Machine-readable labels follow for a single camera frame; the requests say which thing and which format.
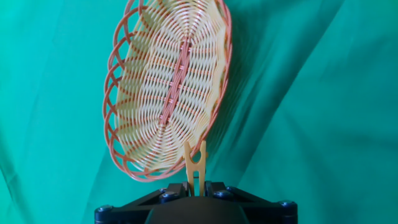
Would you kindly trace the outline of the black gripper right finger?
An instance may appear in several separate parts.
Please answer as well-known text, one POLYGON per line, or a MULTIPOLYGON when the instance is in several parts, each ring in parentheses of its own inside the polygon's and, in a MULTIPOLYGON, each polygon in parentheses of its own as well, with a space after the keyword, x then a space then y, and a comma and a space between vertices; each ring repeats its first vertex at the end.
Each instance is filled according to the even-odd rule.
POLYGON ((236 205, 248 223, 297 224, 297 204, 291 200, 270 202, 223 182, 205 182, 205 195, 236 205))

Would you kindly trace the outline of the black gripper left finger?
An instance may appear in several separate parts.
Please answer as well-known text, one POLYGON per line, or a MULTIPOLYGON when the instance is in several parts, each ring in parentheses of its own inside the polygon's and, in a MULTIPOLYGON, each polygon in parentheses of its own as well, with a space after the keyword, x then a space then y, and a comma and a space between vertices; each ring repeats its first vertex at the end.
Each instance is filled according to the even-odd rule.
POLYGON ((188 197, 188 182, 169 184, 122 207, 103 205, 95 210, 96 224, 144 224, 150 212, 158 205, 188 197))

